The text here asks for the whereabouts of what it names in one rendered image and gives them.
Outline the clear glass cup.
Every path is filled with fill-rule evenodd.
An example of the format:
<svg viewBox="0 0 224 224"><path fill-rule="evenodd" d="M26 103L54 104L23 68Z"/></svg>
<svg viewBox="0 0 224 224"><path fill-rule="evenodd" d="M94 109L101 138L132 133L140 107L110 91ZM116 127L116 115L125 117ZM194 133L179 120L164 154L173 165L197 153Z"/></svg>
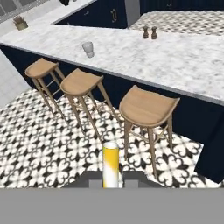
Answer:
<svg viewBox="0 0 224 224"><path fill-rule="evenodd" d="M82 48L89 58L92 58L95 55L94 46L92 42L83 43Z"/></svg>

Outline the yellow and white straw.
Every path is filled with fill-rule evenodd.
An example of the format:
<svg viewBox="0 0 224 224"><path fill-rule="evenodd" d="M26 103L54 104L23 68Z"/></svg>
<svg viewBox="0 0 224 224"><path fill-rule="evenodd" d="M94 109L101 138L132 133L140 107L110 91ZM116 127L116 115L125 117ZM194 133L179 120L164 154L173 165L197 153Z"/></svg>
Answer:
<svg viewBox="0 0 224 224"><path fill-rule="evenodd" d="M102 150L102 183L104 188L118 187L119 149L117 143L106 142Z"/></svg>

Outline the window with grey frame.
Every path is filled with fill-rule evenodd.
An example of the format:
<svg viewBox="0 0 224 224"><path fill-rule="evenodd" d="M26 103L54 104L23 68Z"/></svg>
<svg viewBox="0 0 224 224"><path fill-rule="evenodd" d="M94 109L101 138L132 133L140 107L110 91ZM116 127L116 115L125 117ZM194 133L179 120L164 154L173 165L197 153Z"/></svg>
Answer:
<svg viewBox="0 0 224 224"><path fill-rule="evenodd" d="M0 23L48 0L0 0Z"/></svg>

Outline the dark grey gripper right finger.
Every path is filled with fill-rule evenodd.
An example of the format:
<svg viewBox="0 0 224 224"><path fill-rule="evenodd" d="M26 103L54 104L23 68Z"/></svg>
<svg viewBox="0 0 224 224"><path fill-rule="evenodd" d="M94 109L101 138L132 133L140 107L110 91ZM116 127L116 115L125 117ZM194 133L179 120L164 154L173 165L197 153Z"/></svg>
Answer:
<svg viewBox="0 0 224 224"><path fill-rule="evenodd" d="M162 187L158 182L150 180L143 171L125 171L119 164L119 188L159 188Z"/></svg>

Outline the small potted plant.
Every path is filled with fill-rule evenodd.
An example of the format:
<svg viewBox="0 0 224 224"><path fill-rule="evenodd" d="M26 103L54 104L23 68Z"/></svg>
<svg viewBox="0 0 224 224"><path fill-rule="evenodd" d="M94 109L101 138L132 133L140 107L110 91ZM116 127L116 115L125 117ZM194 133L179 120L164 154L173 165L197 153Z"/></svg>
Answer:
<svg viewBox="0 0 224 224"><path fill-rule="evenodd" d="M21 16L14 17L13 23L19 31L22 31L23 29L26 29L28 27L28 24Z"/></svg>

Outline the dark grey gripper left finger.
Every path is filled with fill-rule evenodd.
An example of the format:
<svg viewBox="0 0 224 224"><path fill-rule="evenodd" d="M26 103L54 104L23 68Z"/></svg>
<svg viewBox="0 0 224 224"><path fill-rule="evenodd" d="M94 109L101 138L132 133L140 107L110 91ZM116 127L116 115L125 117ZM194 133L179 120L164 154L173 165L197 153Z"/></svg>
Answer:
<svg viewBox="0 0 224 224"><path fill-rule="evenodd" d="M65 188L102 188L102 172L84 171L73 183L65 184Z"/></svg>

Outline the dark blue dining counter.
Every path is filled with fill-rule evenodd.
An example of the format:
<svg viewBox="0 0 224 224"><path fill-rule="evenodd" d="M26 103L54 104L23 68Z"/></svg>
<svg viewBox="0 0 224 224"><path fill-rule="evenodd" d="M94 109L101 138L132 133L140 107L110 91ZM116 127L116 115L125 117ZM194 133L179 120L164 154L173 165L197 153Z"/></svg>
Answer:
<svg viewBox="0 0 224 224"><path fill-rule="evenodd" d="M180 102L173 115L174 132L204 144L194 171L217 184L224 180L224 106L156 87L154 84L135 78L77 66L62 59L49 58L12 46L0 44L0 50L32 88L36 87L31 78L25 75L25 69L36 60L44 58L59 62L59 67L65 76L68 76L75 68L98 76L103 75L104 87L107 89L112 105L117 109L121 99L133 85L161 95L180 97Z"/></svg>

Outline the grey steel appliance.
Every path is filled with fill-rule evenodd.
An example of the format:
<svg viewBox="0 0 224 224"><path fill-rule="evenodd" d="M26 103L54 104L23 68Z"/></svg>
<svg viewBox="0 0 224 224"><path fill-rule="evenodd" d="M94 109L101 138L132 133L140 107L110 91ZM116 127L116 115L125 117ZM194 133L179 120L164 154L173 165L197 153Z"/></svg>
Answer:
<svg viewBox="0 0 224 224"><path fill-rule="evenodd" d="M140 18L140 0L124 0L128 27Z"/></svg>

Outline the wooden bar stool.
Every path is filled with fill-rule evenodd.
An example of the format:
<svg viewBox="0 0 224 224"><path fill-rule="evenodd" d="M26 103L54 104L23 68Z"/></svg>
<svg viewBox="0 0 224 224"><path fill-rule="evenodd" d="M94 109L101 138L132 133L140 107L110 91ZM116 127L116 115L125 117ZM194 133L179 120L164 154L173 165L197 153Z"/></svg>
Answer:
<svg viewBox="0 0 224 224"><path fill-rule="evenodd" d="M47 100L47 97L52 101L62 118L66 120L58 103L56 102L56 99L59 99L62 96L59 78L62 80L65 79L64 74L60 71L60 64L40 58L29 65L25 69L24 73L26 76L31 78L52 114L54 114L54 112Z"/></svg>
<svg viewBox="0 0 224 224"><path fill-rule="evenodd" d="M98 132L98 129L95 126L95 122L92 118L92 114L95 111L100 111L100 107L107 103L111 113L114 115L118 123L121 123L118 114L115 112L112 103L109 99L109 96L102 84L103 76L97 76L92 73L86 73L81 71L79 68L72 71L66 78L63 79L63 81L60 83L60 89L65 94L66 98L69 100L69 103L73 109L74 115L77 119L78 124L80 125L80 128L82 129L81 120L78 115L78 105L74 102L74 98L77 98L79 103L81 104L81 108L84 110L84 112L87 114L87 118L91 122L95 134L98 136L100 142L102 142L102 137ZM91 93L91 91L94 88L99 88L101 91L102 96L104 97L104 101L97 105L95 103L95 99ZM85 103L85 97L89 96L94 104L94 111L92 113L89 112L88 106Z"/></svg>
<svg viewBox="0 0 224 224"><path fill-rule="evenodd" d="M119 112L124 119L124 157L128 156L130 134L147 141L155 179L156 169L155 144L167 132L172 148L172 114L180 99L171 98L134 85L122 98Z"/></svg>

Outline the dark blue cupboard run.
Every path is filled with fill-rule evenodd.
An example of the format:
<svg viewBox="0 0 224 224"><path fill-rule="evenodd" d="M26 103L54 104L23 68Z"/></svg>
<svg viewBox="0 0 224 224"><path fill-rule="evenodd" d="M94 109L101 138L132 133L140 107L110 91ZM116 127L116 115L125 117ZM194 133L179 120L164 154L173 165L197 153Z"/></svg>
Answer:
<svg viewBox="0 0 224 224"><path fill-rule="evenodd" d="M224 0L140 0L140 15L151 11L224 11Z"/></svg>
<svg viewBox="0 0 224 224"><path fill-rule="evenodd" d="M96 0L58 22L58 25L117 28L128 27L124 0Z"/></svg>

